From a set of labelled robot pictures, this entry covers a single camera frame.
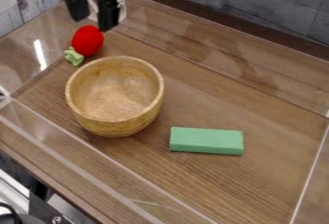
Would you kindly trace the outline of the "red plush strawberry toy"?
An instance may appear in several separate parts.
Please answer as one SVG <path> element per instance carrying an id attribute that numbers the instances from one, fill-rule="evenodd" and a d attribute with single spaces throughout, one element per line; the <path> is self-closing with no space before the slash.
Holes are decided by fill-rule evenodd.
<path id="1" fill-rule="evenodd" d="M 81 26 L 73 34 L 69 48 L 64 51 L 64 59 L 72 66 L 78 66 L 85 58 L 100 51 L 103 42 L 101 31 L 92 25 Z"/>

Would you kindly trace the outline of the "wooden bowl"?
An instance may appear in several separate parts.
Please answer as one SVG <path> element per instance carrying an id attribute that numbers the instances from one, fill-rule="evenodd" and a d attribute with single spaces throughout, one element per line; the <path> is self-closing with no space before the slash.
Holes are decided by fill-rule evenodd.
<path id="1" fill-rule="evenodd" d="M 101 137 L 139 133 L 159 114 L 164 81 L 155 66 L 128 56 L 100 58 L 78 68 L 65 100 L 80 125 Z"/>

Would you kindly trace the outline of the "green rectangular sponge block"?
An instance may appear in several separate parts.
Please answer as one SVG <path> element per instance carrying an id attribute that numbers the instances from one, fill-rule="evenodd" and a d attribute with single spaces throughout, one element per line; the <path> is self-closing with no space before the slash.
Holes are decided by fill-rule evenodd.
<path id="1" fill-rule="evenodd" d="M 169 150 L 240 156 L 244 152 L 242 131 L 172 127 Z"/>

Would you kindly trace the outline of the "clear acrylic tray enclosure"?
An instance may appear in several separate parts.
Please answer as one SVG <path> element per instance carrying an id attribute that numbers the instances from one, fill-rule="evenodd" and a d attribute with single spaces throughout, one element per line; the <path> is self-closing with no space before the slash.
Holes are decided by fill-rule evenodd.
<path id="1" fill-rule="evenodd" d="M 151 63 L 160 114 L 99 137 L 65 102 L 78 29 L 57 6 L 0 38 L 0 152 L 101 224 L 291 224 L 329 141 L 329 47 L 272 43 L 155 0 L 127 0 L 103 56 Z M 169 150 L 172 127 L 243 132 L 240 156 Z"/>

